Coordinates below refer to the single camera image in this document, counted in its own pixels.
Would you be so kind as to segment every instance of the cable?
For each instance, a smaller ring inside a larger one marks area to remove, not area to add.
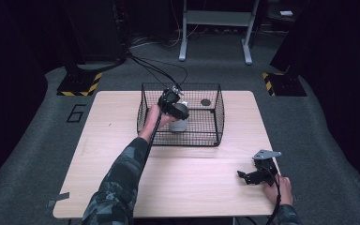
[[[147,44],[148,42],[146,42],[146,40],[148,40],[148,37],[143,37],[143,36],[136,36],[134,37],[131,41],[130,41],[130,49],[141,46],[143,44]]]
[[[163,63],[163,62],[160,62],[158,60],[152,60],[152,59],[146,59],[146,58],[139,58],[139,57],[136,57],[134,56],[131,52],[128,53],[128,58],[132,59],[135,63],[141,65],[142,67],[144,67],[151,75],[153,75],[163,86],[165,86],[166,88],[169,88],[168,86],[166,86],[155,74],[154,72],[157,72],[165,77],[167,77],[169,80],[171,80],[176,86],[177,88],[179,88],[180,90],[181,89],[181,85],[175,81],[171,75],[169,75],[167,72],[163,71],[162,69],[158,68],[157,66],[154,66],[152,65],[151,63],[149,62],[146,62],[147,60],[149,61],[154,61],[154,62],[159,62],[161,64],[166,64],[166,65],[171,65],[171,66],[174,66],[174,67],[178,67],[178,68],[182,68],[185,72],[186,72],[186,76],[185,76],[185,79],[181,82],[181,84],[184,83],[184,81],[186,80],[187,76],[188,76],[188,72],[185,68],[183,67],[179,67],[177,65],[173,65],[173,64],[168,64],[168,63]]]
[[[160,44],[160,43],[161,43],[160,41],[144,42],[144,43],[141,43],[141,44],[133,45],[133,46],[131,46],[131,47],[129,47],[129,48],[130,48],[130,49],[135,49],[135,48],[139,48],[139,47],[144,46],[144,45]]]
[[[185,75],[185,78],[183,79],[183,81],[180,82],[180,84],[183,84],[185,81],[186,81],[186,78],[188,77],[188,71],[184,68],[184,67],[180,67],[180,66],[177,66],[175,64],[170,64],[170,63],[164,63],[164,62],[161,62],[161,61],[158,61],[158,60],[154,60],[154,59],[148,59],[148,58],[140,58],[142,60],[148,60],[148,61],[153,61],[153,62],[157,62],[157,63],[161,63],[161,64],[165,64],[165,65],[169,65],[169,66],[173,66],[173,67],[177,67],[177,68],[181,68],[183,69],[185,72],[186,72],[186,75]]]
[[[239,222],[238,217],[235,217],[235,220],[236,220],[236,223],[237,223],[238,225],[240,225],[240,224],[241,224],[241,223]]]
[[[251,223],[253,223],[253,225],[257,225],[257,223],[255,222],[255,220],[253,220],[251,217],[246,217],[247,220],[249,220]]]
[[[206,7],[206,0],[203,1],[203,8],[202,10],[204,11],[205,10],[205,7]],[[195,26],[195,28],[187,35],[187,38],[192,34],[194,33],[194,31],[198,28],[199,24],[197,24],[197,26]]]
[[[147,154],[145,154],[144,162],[147,162],[147,159],[150,156],[151,148],[153,146],[153,141],[154,141],[155,135],[157,133],[158,126],[159,126],[161,118],[162,118],[162,112],[159,112],[159,116],[157,117],[157,123],[154,126],[154,130],[153,130],[153,133],[151,134],[150,142],[148,143]]]
[[[181,39],[181,33],[180,33],[180,25],[179,25],[179,21],[177,21],[177,17],[176,17],[176,14],[174,12],[174,6],[173,6],[173,0],[171,0],[171,6],[172,6],[172,13],[173,13],[173,16],[174,16],[174,20],[176,21],[176,25],[177,25],[177,30],[178,30],[178,37],[177,37],[177,40],[174,42],[174,44],[172,45],[165,45],[166,47],[173,47],[175,44],[177,44],[179,42],[179,40]]]
[[[271,222],[271,225],[276,225],[276,223],[274,221]]]

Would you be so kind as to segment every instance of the hand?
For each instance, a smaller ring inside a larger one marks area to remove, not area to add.
[[[157,123],[160,114],[160,108],[158,105],[153,105],[148,110],[147,118],[145,119],[144,128],[140,131],[139,137],[145,139],[148,143],[150,142],[151,135],[153,134],[155,125]],[[163,128],[166,124],[171,121],[177,121],[178,119],[173,116],[163,113],[160,117],[159,126],[157,128]]]
[[[291,180],[288,177],[284,177],[279,174],[276,176],[276,179],[279,181],[279,191],[281,195],[281,201],[279,204],[293,205]],[[267,199],[272,204],[276,204],[278,195],[277,185],[274,184],[271,187],[267,183],[264,183],[263,185],[264,193],[265,196],[267,196]]]

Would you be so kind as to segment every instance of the black wire cage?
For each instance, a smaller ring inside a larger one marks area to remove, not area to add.
[[[142,84],[137,132],[144,127],[148,109],[158,104],[163,90],[172,90],[173,83]],[[187,103],[189,117],[184,131],[171,131],[169,125],[157,130],[156,146],[219,146],[224,130],[224,103],[218,83],[183,83],[179,103]]]

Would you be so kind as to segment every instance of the stand leg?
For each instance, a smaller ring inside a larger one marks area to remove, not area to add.
[[[247,63],[248,66],[252,65],[252,57],[250,55],[250,49],[249,49],[249,40],[250,40],[250,34],[252,33],[253,24],[256,18],[256,11],[259,2],[260,0],[256,0],[253,5],[253,10],[250,16],[249,25],[247,27],[247,35],[245,36],[245,39],[242,39],[242,47],[244,49],[245,62]]]
[[[183,8],[183,39],[181,41],[179,60],[185,61],[187,53],[187,0],[184,0]]]

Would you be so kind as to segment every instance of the wooden table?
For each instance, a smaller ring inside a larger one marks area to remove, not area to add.
[[[140,182],[135,218],[271,215],[262,186],[237,171],[255,172],[252,157],[271,145],[249,91],[223,91],[224,135],[218,147],[153,146]],[[98,92],[60,193],[56,218],[81,218],[113,161],[137,136],[141,92]]]

